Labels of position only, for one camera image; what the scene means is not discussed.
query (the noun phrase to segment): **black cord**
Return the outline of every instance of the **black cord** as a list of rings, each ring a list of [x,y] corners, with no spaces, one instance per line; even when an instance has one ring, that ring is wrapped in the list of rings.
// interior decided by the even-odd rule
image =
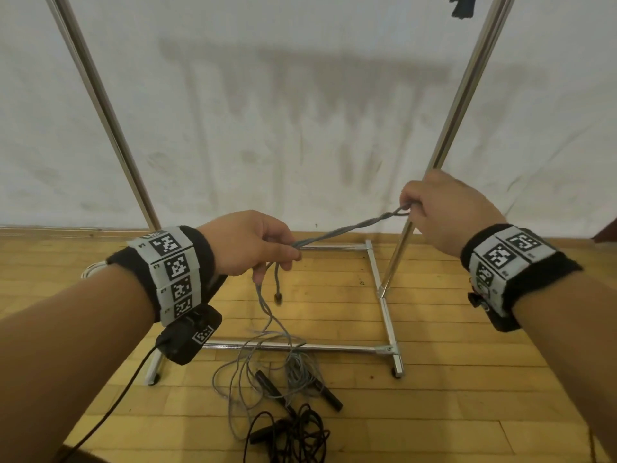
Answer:
[[[268,411],[262,411],[252,420],[246,441],[244,443],[243,463],[246,463],[246,455],[249,448],[249,439],[255,423],[259,417],[266,415],[270,418],[272,437],[265,444],[268,448],[268,460],[270,463],[324,463],[326,460],[326,441],[330,437],[330,431],[323,428],[323,420],[318,413],[311,409],[308,403],[300,406],[296,417],[289,420],[285,430],[276,432],[274,416]],[[285,437],[282,448],[277,445],[279,437]]]
[[[120,396],[118,397],[118,399],[115,401],[115,403],[112,405],[112,407],[109,408],[109,410],[105,413],[105,415],[101,418],[101,420],[92,428],[92,430],[90,432],[88,432],[85,435],[85,437],[83,439],[81,439],[77,443],[77,445],[75,445],[61,460],[59,460],[58,463],[65,463],[66,461],[68,461],[68,459],[73,456],[73,454],[79,449],[79,447],[81,447],[86,442],[86,440],[88,440],[92,436],[92,434],[94,434],[97,431],[97,429],[100,428],[103,425],[105,420],[107,420],[107,418],[109,416],[111,416],[111,414],[113,413],[113,410],[116,409],[116,407],[120,404],[120,401],[122,401],[122,398],[124,398],[124,396],[127,394],[128,389],[131,388],[131,385],[133,384],[133,382],[137,378],[137,374],[139,373],[141,368],[144,366],[144,364],[146,363],[146,361],[150,357],[151,353],[153,353],[156,349],[157,349],[157,346],[154,346],[146,354],[146,357],[143,358],[143,360],[141,361],[141,364],[137,367],[137,370],[135,370],[135,373],[131,377],[131,380],[128,381],[127,386],[124,388],[124,390],[122,390],[122,393],[120,393]]]

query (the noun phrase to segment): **gray rope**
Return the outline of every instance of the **gray rope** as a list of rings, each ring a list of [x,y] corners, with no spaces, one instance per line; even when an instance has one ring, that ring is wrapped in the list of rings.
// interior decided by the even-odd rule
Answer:
[[[322,240],[330,239],[332,237],[345,234],[354,229],[360,229],[363,227],[372,226],[373,224],[377,224],[378,222],[383,221],[393,216],[407,216],[409,213],[401,212],[404,209],[405,209],[404,207],[399,207],[392,212],[383,213],[379,217],[367,219],[353,226],[341,227],[333,231],[330,231],[324,235],[299,240],[299,241],[294,242],[291,245],[299,249],[301,247],[304,247],[306,245],[309,245],[315,242],[319,242]],[[272,265],[273,265],[272,263],[267,264],[266,270],[270,268]],[[280,289],[281,283],[278,279],[278,269],[279,269],[279,264],[277,263],[274,266],[274,281],[276,283],[277,295],[280,294],[281,292],[281,289]],[[243,410],[244,414],[246,415],[247,421],[250,425],[252,421],[251,410],[254,409],[256,406],[258,406],[264,397],[267,397],[267,398],[282,397],[282,398],[285,398],[286,402],[289,404],[291,403],[291,401],[294,399],[294,397],[298,393],[302,393],[304,395],[310,396],[308,388],[311,386],[315,378],[317,378],[322,383],[324,383],[323,377],[321,376],[321,372],[319,370],[317,359],[313,355],[307,354],[303,350],[299,349],[300,346],[306,344],[306,342],[302,338],[299,338],[298,336],[289,334],[289,332],[283,326],[281,321],[278,318],[276,318],[276,316],[272,313],[270,306],[268,305],[268,303],[266,302],[266,300],[264,299],[262,295],[261,284],[255,285],[255,291],[257,292],[257,300],[259,302],[259,307],[261,308],[263,313],[266,314],[268,318],[265,326],[260,331],[257,331],[256,335],[253,336],[253,338],[251,338],[250,340],[247,340],[243,344],[242,348],[238,352],[237,358],[235,358],[234,360],[230,360],[229,362],[226,362],[225,364],[220,366],[218,369],[216,369],[214,371],[214,374],[212,374],[212,388],[216,390],[216,392],[220,396],[224,397],[227,400],[228,402],[227,420],[229,423],[229,428],[231,429],[231,432],[234,435],[234,437],[238,440],[244,440],[246,437],[244,435],[239,435],[236,432],[236,429],[234,428],[233,420],[231,419],[233,416],[234,405],[240,406],[240,408]],[[280,328],[280,331],[270,329],[270,326],[272,325],[273,322]],[[255,351],[259,349],[259,346],[263,342],[279,340],[281,338],[284,338],[287,344],[289,344],[289,353],[287,357],[285,358],[285,360],[283,361],[282,366],[272,368],[268,364],[267,375],[269,375],[271,371],[284,369],[285,377],[287,381],[287,392],[282,393],[281,396],[266,396],[264,395],[264,390],[261,388],[261,386],[257,383],[255,379],[255,374],[253,373],[251,369],[251,364],[252,364],[251,361],[253,360],[253,355]],[[297,346],[293,346],[293,340],[296,340],[298,342]],[[254,344],[253,346],[249,346],[249,343],[251,341],[255,341],[256,344]],[[232,366],[233,364],[236,365],[236,369],[233,371],[231,379],[229,380],[229,385],[227,385],[225,389],[223,389],[217,383],[217,376],[222,370],[224,370],[225,368],[229,366]],[[232,396],[233,390],[234,390],[234,382],[236,380],[236,377],[237,377],[236,389],[237,389],[238,398],[234,398]],[[257,401],[254,404],[248,404],[243,396],[243,391],[242,391],[243,378],[245,380],[244,382],[245,385],[249,385],[249,387],[253,389],[258,395]]]

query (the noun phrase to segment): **wristband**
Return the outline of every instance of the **wristband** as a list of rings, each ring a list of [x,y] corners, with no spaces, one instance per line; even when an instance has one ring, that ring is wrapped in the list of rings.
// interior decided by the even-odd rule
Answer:
[[[138,237],[107,259],[133,272],[166,327],[213,296],[225,277],[214,278],[215,261],[205,237],[188,226]]]
[[[484,308],[499,331],[520,328],[512,308],[521,296],[582,270],[535,233],[510,224],[477,233],[463,248],[461,263],[471,275],[469,300]]]

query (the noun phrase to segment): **wooden floor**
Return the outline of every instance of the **wooden floor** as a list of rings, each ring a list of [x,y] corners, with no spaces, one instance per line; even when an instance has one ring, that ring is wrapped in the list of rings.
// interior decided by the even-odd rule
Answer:
[[[0,238],[0,317],[76,282],[88,264],[122,246],[114,240]],[[392,249],[376,248],[380,270]],[[617,286],[617,251],[580,243],[565,250]],[[267,299],[272,283],[269,273]],[[458,260],[411,245],[388,296],[405,377],[391,377],[387,358],[319,355],[327,385],[344,403],[336,413],[323,400],[311,402],[332,432],[326,461],[590,461],[587,427],[542,356],[523,332],[496,332],[467,303],[468,285]],[[284,303],[274,312],[293,334],[341,344],[386,339],[366,256],[306,253],[292,272],[282,274],[282,292]],[[218,337],[245,338],[264,323],[249,275],[229,279],[212,305],[224,317]],[[114,374],[68,443],[108,410],[159,331],[155,325]],[[210,383],[212,372],[233,357],[205,350],[184,367],[166,362],[159,384],[146,387],[139,379],[86,448],[113,463],[241,461],[243,444],[228,429],[227,403]],[[282,355],[262,353],[261,360],[279,364]],[[272,403],[264,407],[282,414]],[[233,419],[246,428],[240,413]],[[597,451],[598,460],[607,461]],[[253,451],[249,461],[265,456]]]

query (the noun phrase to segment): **hand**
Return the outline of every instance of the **hand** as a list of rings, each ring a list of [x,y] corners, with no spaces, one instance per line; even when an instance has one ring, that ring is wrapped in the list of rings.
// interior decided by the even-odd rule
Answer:
[[[431,170],[422,181],[408,182],[400,204],[411,204],[409,219],[429,244],[455,257],[482,229],[506,222],[478,190],[441,170]]]
[[[289,227],[259,211],[226,214],[197,230],[212,248],[219,275],[238,276],[253,268],[253,282],[261,284],[266,263],[278,262],[289,271],[301,259],[300,251],[290,247],[295,239]]]

